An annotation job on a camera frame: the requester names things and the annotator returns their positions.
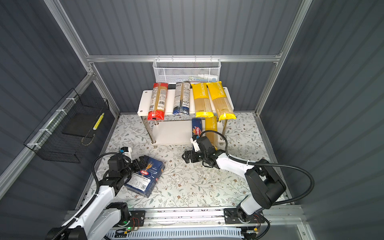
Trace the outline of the blue Barilla pasta box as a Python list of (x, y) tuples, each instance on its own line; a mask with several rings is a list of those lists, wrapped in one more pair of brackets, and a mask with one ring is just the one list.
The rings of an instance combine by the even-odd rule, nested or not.
[(148, 198), (164, 169), (165, 164), (163, 162), (149, 157), (147, 169), (133, 173), (131, 179), (125, 184), (125, 187), (142, 197)]

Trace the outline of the yellow Pastatime spaghetti bag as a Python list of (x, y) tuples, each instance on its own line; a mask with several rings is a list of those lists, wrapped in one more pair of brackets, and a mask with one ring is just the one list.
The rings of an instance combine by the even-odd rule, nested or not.
[(197, 118), (212, 118), (214, 116), (209, 91), (206, 83), (192, 84), (195, 112)]
[(207, 83), (214, 107), (216, 109), (219, 121), (235, 120), (237, 117), (233, 112), (228, 97), (222, 86), (222, 82)]
[[(213, 116), (211, 118), (205, 119), (205, 130), (211, 130), (211, 131), (217, 131), (217, 117)], [(210, 140), (211, 144), (215, 147), (215, 149), (218, 148), (218, 135), (213, 132), (208, 132), (205, 134), (205, 136)]]

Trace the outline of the blue Barilla spaghetti box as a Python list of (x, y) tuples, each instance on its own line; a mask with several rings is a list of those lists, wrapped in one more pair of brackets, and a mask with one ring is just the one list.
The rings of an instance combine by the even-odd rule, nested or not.
[(200, 118), (192, 119), (192, 139), (196, 140), (203, 132), (203, 124)]

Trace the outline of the dark blue spaghetti bag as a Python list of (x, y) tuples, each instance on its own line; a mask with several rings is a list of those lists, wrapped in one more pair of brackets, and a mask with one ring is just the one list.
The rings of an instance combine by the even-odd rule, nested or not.
[(175, 98), (173, 105), (173, 115), (189, 115), (190, 114), (190, 93), (191, 83), (176, 83)]

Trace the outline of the red spaghetti bag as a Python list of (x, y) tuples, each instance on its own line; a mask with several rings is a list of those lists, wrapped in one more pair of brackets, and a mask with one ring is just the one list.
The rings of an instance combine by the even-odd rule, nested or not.
[(147, 117), (148, 121), (164, 120), (168, 86), (167, 83), (154, 84)]

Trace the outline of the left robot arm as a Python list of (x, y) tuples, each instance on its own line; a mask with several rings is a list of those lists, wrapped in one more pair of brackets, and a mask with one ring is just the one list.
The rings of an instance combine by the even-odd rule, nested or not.
[[(110, 166), (101, 180), (98, 180), (95, 166), (98, 160), (110, 155)], [(96, 191), (92, 197), (61, 227), (52, 228), (47, 240), (102, 240), (114, 226), (121, 228), (134, 223), (128, 205), (123, 202), (112, 203), (112, 199), (132, 178), (135, 172), (144, 170), (148, 156), (132, 160), (121, 152), (105, 153), (98, 156), (92, 165), (92, 175)]]

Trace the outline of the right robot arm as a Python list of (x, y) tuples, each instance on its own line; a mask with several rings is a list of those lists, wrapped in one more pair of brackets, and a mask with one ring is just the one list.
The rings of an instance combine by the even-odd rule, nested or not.
[(193, 149), (182, 155), (187, 164), (201, 162), (206, 168), (229, 171), (246, 180), (251, 193), (237, 206), (241, 222), (248, 222), (254, 213), (271, 208), (286, 191), (274, 167), (241, 163), (224, 150), (217, 150), (207, 137), (193, 137), (191, 142)]

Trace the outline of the white two-tier shelf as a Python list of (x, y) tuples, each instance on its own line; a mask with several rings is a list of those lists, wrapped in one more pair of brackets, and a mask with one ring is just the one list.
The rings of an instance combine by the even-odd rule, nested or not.
[(173, 115), (173, 106), (175, 98), (175, 90), (168, 90), (166, 98), (165, 116), (174, 117), (174, 120), (148, 121), (148, 112), (151, 103), (151, 90), (145, 90), (142, 93), (138, 116), (150, 136), (151, 144), (160, 145), (187, 145), (190, 146), (192, 137), (192, 118), (196, 116), (194, 93), (190, 92), (190, 114), (185, 116)]

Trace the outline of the yellow marker pen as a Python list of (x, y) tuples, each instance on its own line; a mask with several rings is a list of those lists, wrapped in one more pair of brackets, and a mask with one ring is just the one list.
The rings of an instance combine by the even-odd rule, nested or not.
[(104, 115), (105, 113), (102, 113), (99, 118), (97, 119), (97, 121), (95, 122), (94, 126), (93, 126), (93, 131), (96, 131), (99, 127), (99, 125), (101, 124), (103, 118), (104, 118)]

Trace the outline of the pens in white basket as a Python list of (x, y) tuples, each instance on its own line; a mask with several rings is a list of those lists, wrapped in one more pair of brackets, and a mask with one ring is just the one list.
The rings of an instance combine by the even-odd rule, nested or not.
[(189, 77), (189, 82), (192, 84), (198, 84), (198, 83), (212, 83), (212, 82), (218, 82), (219, 76), (217, 75), (209, 75), (209, 74), (200, 74)]

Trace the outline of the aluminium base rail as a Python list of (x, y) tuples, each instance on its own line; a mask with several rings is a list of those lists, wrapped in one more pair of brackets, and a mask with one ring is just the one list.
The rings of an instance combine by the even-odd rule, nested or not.
[[(134, 217), (142, 222), (139, 230), (163, 231), (170, 229), (201, 229), (222, 227), (257, 227), (266, 226), (261, 220), (251, 220), (242, 223), (235, 214), (225, 213), (226, 207), (196, 207), (196, 208), (158, 208), (131, 209)], [(274, 206), (263, 210), (264, 217), (272, 226), (302, 225), (308, 220), (299, 205)]]

